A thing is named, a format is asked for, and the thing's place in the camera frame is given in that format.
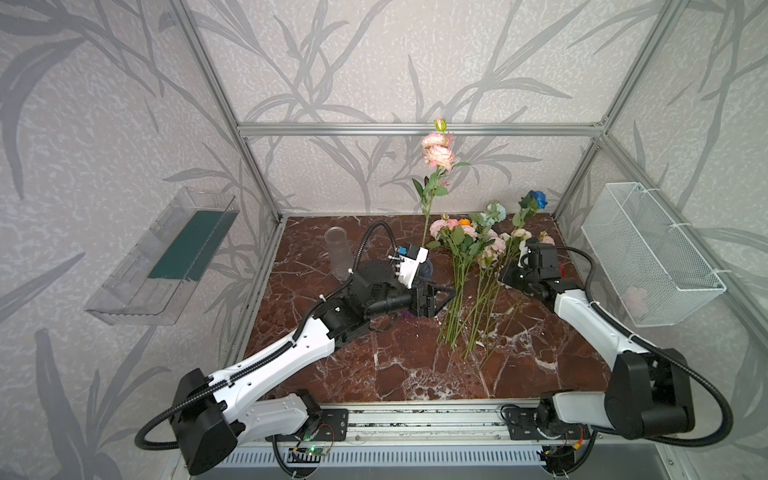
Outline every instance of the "clear glass vase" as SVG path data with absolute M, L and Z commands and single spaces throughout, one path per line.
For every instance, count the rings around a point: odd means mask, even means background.
M 354 261 L 346 230 L 342 227 L 330 227 L 326 231 L 325 238 L 328 258 L 331 261 L 331 273 L 337 280 L 343 282 L 349 277 L 349 269 L 352 268 Z

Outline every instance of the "blue flower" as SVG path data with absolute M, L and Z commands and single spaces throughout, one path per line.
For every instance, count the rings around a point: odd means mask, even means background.
M 536 199 L 536 206 L 538 207 L 539 210 L 547 206 L 547 196 L 544 195 L 544 192 L 540 192 L 538 190 L 536 191 L 531 190 L 530 192 L 528 192 L 528 194 L 532 195 L 533 198 Z

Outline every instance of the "brown marble surface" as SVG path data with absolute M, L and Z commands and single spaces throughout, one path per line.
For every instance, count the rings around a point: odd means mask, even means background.
M 330 274 L 325 231 L 336 225 L 344 227 L 354 249 L 362 232 L 378 219 L 391 225 L 399 244 L 421 242 L 424 223 L 420 216 L 288 219 L 247 356 L 294 329 L 318 295 L 339 285 Z M 511 221 L 501 227 L 510 231 Z M 534 235 L 546 230 L 561 244 L 557 227 L 547 214 L 536 215 L 526 227 Z M 368 258 L 386 258 L 389 241 L 383 230 L 374 234 L 369 245 Z M 435 265 L 433 280 L 452 283 L 449 254 L 438 249 L 429 258 Z M 576 278 L 568 257 L 561 259 L 566 276 Z M 471 276 L 468 281 L 473 280 L 476 277 Z M 465 311 L 471 306 L 472 300 L 465 301 Z M 466 334 L 455 351 L 438 344 L 445 311 L 438 319 L 400 316 L 393 328 L 359 337 L 302 369 L 266 397 L 284 396 L 299 388 L 308 389 L 321 403 L 528 398 L 559 389 L 605 390 L 610 374 L 605 363 L 570 325 L 540 302 L 517 290 L 502 289 L 494 311 L 499 316 L 496 334 L 485 347 L 476 347 L 470 359 L 462 358 Z M 382 328 L 388 321 L 385 317 L 374 325 Z

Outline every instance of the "floral wallpaper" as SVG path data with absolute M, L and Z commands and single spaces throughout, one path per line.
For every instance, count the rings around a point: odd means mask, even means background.
M 164 2 L 0 2 L 0 112 L 0 478 L 159 478 L 133 434 L 227 354 L 266 202 Z M 181 186 L 241 209 L 181 318 L 87 314 Z
M 664 2 L 188 3 L 240 122 L 589 123 L 607 110 Z M 410 179 L 428 171 L 415 137 L 249 142 L 288 213 L 412 212 Z M 474 166 L 437 208 L 562 191 L 587 142 L 460 137 L 454 151 Z
M 767 9 L 765 1 L 689 2 L 610 132 L 764 306 Z M 627 178 L 608 154 L 600 154 L 560 219 L 567 242 L 588 248 L 581 224 L 611 181 Z M 596 296 L 621 316 L 621 303 L 604 274 L 596 284 Z M 679 349 L 730 399 L 735 416 L 730 436 L 713 447 L 686 451 L 699 478 L 764 477 L 768 353 L 725 299 L 676 326 L 639 333 Z M 694 385 L 692 436 L 706 435 L 720 423 L 718 408 L 707 397 Z

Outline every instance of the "metal mesh basket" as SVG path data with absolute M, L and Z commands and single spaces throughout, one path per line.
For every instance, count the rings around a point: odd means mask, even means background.
M 606 184 L 581 229 L 637 326 L 674 325 L 725 291 L 642 184 Z

